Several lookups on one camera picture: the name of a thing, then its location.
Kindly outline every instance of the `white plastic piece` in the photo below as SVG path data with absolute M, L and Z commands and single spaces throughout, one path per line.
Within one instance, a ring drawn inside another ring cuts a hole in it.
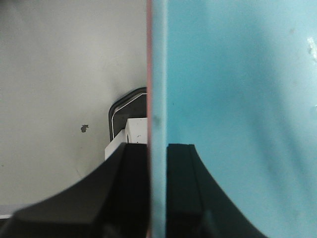
M 127 142 L 127 137 L 125 136 L 125 131 L 121 130 L 118 135 L 110 142 L 110 144 L 105 148 L 105 160 L 109 158 L 110 155 L 118 148 L 118 146 L 123 143 Z
M 148 119 L 129 118 L 125 126 L 125 137 L 128 143 L 148 143 Z

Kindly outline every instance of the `gray wall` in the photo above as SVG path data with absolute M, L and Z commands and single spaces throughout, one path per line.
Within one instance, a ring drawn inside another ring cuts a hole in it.
M 92 171 L 110 106 L 145 85 L 145 0 L 0 1 L 0 204 Z

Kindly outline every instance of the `blue surface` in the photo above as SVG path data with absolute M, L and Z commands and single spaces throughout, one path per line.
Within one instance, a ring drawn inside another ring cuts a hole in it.
M 154 117 L 161 122 L 166 113 L 167 131 L 153 143 L 167 136 L 167 143 L 195 144 L 219 185 L 268 237 L 316 237 L 317 65 L 307 39 L 317 42 L 317 1 L 153 3 L 156 13 L 156 4 L 167 4 L 153 34 L 167 36 L 166 56 L 153 42 L 159 103 L 167 76 L 167 108 L 154 105 Z M 165 150 L 157 149 L 160 160 Z M 158 173 L 164 176 L 161 164 Z
M 151 237 L 165 237 L 166 221 L 166 2 L 152 1 Z

